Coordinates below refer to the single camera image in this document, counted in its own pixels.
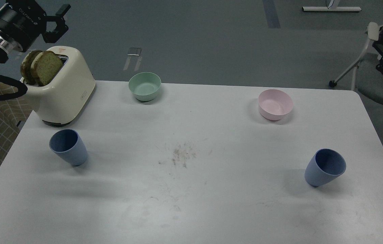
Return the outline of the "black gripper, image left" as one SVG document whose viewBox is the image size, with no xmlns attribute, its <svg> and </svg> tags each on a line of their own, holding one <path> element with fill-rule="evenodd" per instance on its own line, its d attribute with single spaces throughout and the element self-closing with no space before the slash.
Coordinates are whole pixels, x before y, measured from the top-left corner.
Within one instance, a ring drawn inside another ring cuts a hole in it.
<svg viewBox="0 0 383 244">
<path fill-rule="evenodd" d="M 0 49 L 24 53 L 40 35 L 45 43 L 56 43 L 69 29 L 64 16 L 70 8 L 63 4 L 48 16 L 35 0 L 7 0 L 0 9 Z M 49 22 L 56 23 L 52 31 L 46 29 Z"/>
</svg>

